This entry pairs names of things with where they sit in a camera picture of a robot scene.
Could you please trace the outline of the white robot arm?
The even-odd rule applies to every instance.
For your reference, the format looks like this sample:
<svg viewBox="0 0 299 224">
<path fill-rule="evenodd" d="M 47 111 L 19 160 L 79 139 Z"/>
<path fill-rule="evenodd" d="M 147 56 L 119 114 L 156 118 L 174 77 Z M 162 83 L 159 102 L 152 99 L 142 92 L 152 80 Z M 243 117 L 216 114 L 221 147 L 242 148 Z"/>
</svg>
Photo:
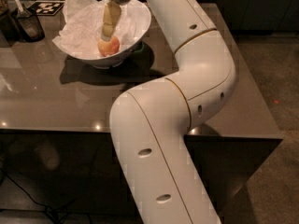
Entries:
<svg viewBox="0 0 299 224">
<path fill-rule="evenodd" d="M 147 2 L 178 71 L 116 99 L 109 117 L 114 148 L 144 224 L 221 224 L 184 136 L 223 108 L 235 63 L 196 0 Z"/>
</svg>

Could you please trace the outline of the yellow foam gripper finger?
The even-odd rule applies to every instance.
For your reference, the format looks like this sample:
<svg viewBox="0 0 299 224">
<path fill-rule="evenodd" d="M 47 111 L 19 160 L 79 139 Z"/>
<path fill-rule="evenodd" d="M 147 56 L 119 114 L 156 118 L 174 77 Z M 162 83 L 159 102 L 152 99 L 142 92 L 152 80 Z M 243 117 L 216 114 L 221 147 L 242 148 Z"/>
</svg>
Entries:
<svg viewBox="0 0 299 224">
<path fill-rule="evenodd" d="M 105 4 L 103 25 L 101 38 L 104 41 L 109 41 L 115 32 L 115 28 L 121 17 L 121 6 L 114 2 L 109 1 Z"/>
</svg>

